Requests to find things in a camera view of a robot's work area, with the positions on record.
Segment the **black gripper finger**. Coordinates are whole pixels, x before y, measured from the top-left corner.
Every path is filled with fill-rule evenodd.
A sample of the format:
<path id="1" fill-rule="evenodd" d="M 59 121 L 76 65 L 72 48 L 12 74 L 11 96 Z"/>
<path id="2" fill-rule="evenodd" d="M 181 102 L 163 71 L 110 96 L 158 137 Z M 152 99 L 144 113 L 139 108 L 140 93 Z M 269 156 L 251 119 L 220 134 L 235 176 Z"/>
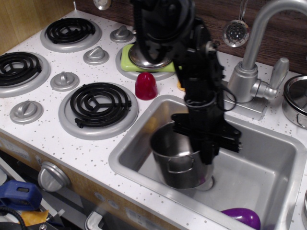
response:
<path id="1" fill-rule="evenodd" d="M 218 138 L 215 136 L 189 137 L 189 140 L 192 150 L 199 153 L 201 162 L 205 165 L 211 165 L 219 153 Z"/>

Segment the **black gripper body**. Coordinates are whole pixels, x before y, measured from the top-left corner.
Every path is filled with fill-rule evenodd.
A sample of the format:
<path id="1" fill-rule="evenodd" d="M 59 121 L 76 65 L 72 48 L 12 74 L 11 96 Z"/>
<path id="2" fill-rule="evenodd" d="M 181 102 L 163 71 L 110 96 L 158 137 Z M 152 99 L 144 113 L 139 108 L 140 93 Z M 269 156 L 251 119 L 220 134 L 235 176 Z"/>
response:
<path id="1" fill-rule="evenodd" d="M 214 96 L 210 101 L 185 100 L 187 113 L 171 115 L 174 130 L 189 137 L 215 136 L 220 148 L 239 152 L 241 131 L 226 122 L 223 96 Z"/>

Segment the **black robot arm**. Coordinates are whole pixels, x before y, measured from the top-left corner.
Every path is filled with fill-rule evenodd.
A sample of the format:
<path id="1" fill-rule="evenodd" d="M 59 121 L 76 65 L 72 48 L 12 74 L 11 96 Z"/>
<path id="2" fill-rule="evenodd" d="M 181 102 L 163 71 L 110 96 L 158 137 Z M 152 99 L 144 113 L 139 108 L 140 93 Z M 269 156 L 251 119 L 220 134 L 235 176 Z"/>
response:
<path id="1" fill-rule="evenodd" d="M 224 119 L 223 66 L 191 0 L 132 1 L 137 43 L 147 61 L 168 58 L 185 89 L 186 114 L 173 114 L 174 131 L 188 136 L 194 152 L 211 164 L 219 149 L 239 151 L 241 132 Z"/>

